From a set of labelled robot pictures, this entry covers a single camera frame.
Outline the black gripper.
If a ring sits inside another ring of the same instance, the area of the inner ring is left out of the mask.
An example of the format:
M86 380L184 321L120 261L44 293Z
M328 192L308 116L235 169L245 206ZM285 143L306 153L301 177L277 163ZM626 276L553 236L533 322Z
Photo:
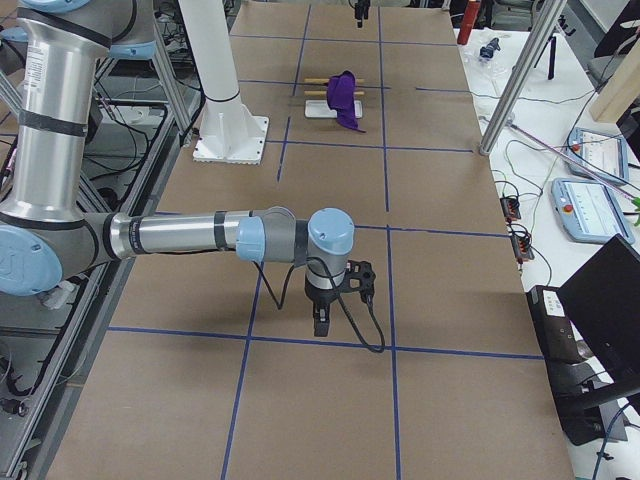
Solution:
M369 18L369 0L356 0L353 9L356 20L367 20Z
M348 281L343 280L337 287L322 289L305 280L305 294L312 302L314 336L327 337L330 329L330 306L340 294L347 291Z

